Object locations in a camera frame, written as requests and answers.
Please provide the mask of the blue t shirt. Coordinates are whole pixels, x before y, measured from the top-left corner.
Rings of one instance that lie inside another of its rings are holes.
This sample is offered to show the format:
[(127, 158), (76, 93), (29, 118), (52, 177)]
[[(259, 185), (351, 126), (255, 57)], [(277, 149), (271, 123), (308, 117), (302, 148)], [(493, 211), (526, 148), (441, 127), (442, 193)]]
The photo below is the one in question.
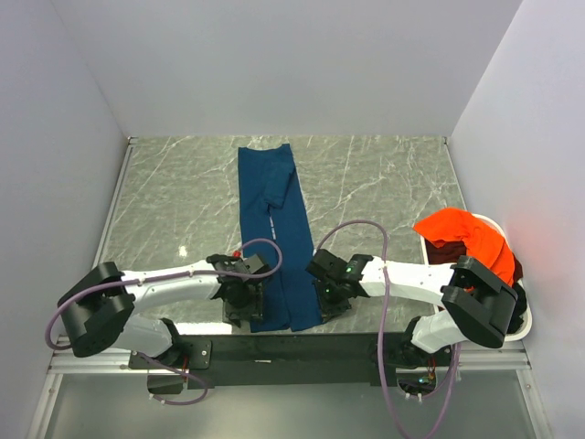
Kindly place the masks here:
[(314, 245), (291, 147), (240, 148), (238, 173), (241, 240), (269, 239), (282, 251), (282, 266), (265, 286), (263, 319), (252, 322), (250, 330), (301, 331), (320, 325), (313, 277), (306, 271)]

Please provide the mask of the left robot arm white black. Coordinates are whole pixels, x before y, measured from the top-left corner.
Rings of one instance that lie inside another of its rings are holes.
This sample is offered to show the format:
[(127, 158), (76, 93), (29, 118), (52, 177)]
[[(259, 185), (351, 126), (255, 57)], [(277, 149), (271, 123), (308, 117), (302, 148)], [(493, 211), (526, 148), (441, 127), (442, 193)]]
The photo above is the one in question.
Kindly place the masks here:
[(175, 323), (143, 313), (187, 300), (223, 303), (234, 325), (262, 319), (263, 282), (271, 270), (258, 254), (248, 258), (214, 254), (181, 267), (151, 272), (121, 271), (98, 264), (58, 301), (69, 346), (78, 358), (107, 348), (141, 352), (170, 368), (190, 353)]

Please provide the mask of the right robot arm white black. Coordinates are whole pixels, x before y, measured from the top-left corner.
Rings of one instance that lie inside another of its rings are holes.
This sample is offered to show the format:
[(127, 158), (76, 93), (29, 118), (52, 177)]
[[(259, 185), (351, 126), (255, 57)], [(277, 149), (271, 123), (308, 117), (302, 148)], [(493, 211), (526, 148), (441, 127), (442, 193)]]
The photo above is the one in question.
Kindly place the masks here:
[(402, 369), (425, 366), (433, 354), (464, 341), (502, 347), (518, 301), (512, 286), (470, 256), (426, 265), (365, 254), (344, 261), (319, 250), (306, 271), (314, 278), (324, 317), (339, 316), (357, 297), (398, 297), (439, 307), (431, 316), (413, 317), (400, 339), (383, 348), (385, 363)]

